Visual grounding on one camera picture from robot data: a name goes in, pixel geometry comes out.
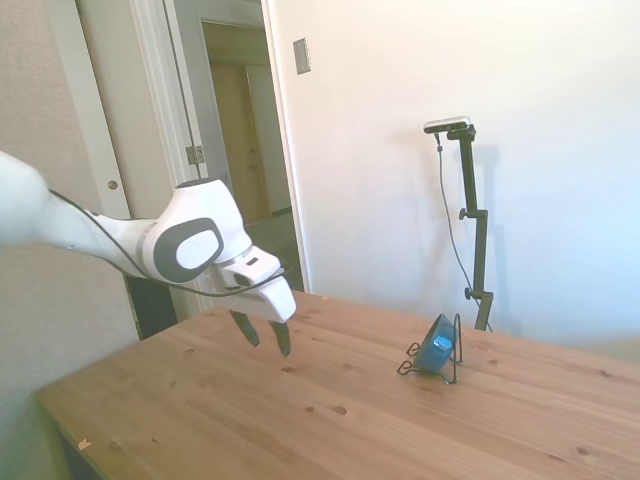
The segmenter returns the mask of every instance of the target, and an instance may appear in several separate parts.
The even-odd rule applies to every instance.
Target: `blue object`
[[[444,315],[438,315],[413,359],[413,367],[439,372],[451,358],[458,332]]]

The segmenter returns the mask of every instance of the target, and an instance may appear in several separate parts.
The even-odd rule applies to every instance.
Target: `door hinge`
[[[189,165],[204,163],[202,145],[198,145],[197,147],[187,147],[187,161],[189,162]]]

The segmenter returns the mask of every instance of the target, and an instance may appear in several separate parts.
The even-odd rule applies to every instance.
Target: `wire stand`
[[[458,383],[457,378],[457,365],[462,363],[462,329],[460,328],[460,314],[456,313],[456,316],[453,319],[453,329],[454,334],[458,337],[457,341],[453,342],[453,354],[449,357],[449,361],[453,364],[453,378],[447,378],[443,373],[433,372],[431,370],[425,370],[423,368],[417,368],[413,366],[413,363],[410,360],[405,360],[396,370],[400,375],[408,375],[411,372],[417,373],[426,373],[429,375],[436,375],[444,381],[447,385],[453,385]],[[420,345],[418,342],[413,342],[409,345],[407,349],[407,356],[415,357],[418,351],[420,350]]]

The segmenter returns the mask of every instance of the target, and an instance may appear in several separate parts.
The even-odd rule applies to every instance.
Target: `black cable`
[[[195,293],[197,295],[202,295],[204,297],[213,297],[213,298],[222,298],[222,297],[231,297],[233,295],[238,295],[239,293],[244,293],[244,292],[248,292],[250,290],[253,290],[255,288],[261,287],[262,285],[265,285],[267,283],[269,283],[272,280],[275,280],[276,278],[280,278],[283,277],[284,275],[286,275],[287,273],[289,273],[289,269],[283,269],[280,273],[275,273],[274,275],[270,276],[269,278],[267,278],[266,280],[263,280],[261,282],[256,283],[255,285],[251,285],[250,287],[245,287],[245,288],[240,288],[237,290],[233,290],[229,293],[209,293],[209,292],[203,292],[201,290],[195,290],[193,288],[189,288],[189,287],[183,287],[182,285],[176,285],[173,283],[169,283],[169,282],[164,282],[162,280],[156,280],[155,278],[150,278],[148,277],[143,271],[142,269],[138,266],[138,264],[133,260],[133,258],[131,258],[131,255],[129,255],[129,253],[124,249],[124,247],[122,245],[120,245],[120,243],[113,238],[113,236],[107,231],[106,228],[104,228],[102,225],[100,225],[100,222],[98,222],[94,216],[87,212],[84,208],[82,208],[80,205],[78,205],[76,202],[74,202],[73,200],[65,197],[64,195],[62,195],[61,193],[56,192],[55,190],[51,190],[49,189],[49,191],[51,192],[52,195],[58,197],[60,200],[62,200],[63,202],[68,203],[69,205],[71,205],[72,207],[74,207],[76,210],[78,210],[80,213],[82,213],[85,217],[87,217],[89,220],[91,220],[91,222],[100,229],[100,231],[102,233],[105,234],[105,236],[111,240],[111,242],[118,247],[118,250],[120,250],[122,252],[122,254],[125,256],[125,258],[127,260],[129,260],[129,262],[131,262],[131,264],[136,268],[136,270],[140,273],[141,277],[144,278],[145,280],[149,280],[150,282],[154,282],[160,285],[164,285],[167,287],[171,287],[171,288],[177,288],[178,290],[184,290],[185,292],[190,292],[190,293]],[[123,270],[122,268],[120,268],[118,265],[113,265],[113,267],[115,267],[117,270],[119,270],[120,272],[122,272],[124,275],[130,275],[128,272],[126,272],[125,270]]]
[[[469,291],[473,290],[471,287],[471,280],[469,280],[469,275],[467,275],[467,271],[462,264],[462,260],[460,260],[460,255],[458,254],[458,247],[456,247],[456,241],[453,238],[453,227],[451,226],[451,214],[449,213],[449,204],[447,203],[447,196],[444,193],[444,181],[442,180],[442,145],[440,144],[440,135],[435,134],[436,143],[438,144],[438,158],[440,162],[440,191],[442,192],[442,202],[444,203],[444,210],[447,212],[447,225],[449,227],[449,238],[451,239],[451,246],[453,247],[453,253],[456,255],[456,260],[458,261],[458,265],[460,265],[460,270],[464,274],[464,278],[467,281],[467,286],[469,287]],[[476,298],[473,298],[473,301],[476,302],[478,308],[480,308],[480,302]],[[487,321],[487,328],[491,333],[493,333],[493,328]]]

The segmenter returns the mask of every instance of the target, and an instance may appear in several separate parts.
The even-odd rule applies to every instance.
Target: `doorway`
[[[254,244],[303,290],[264,29],[202,22],[230,187]]]

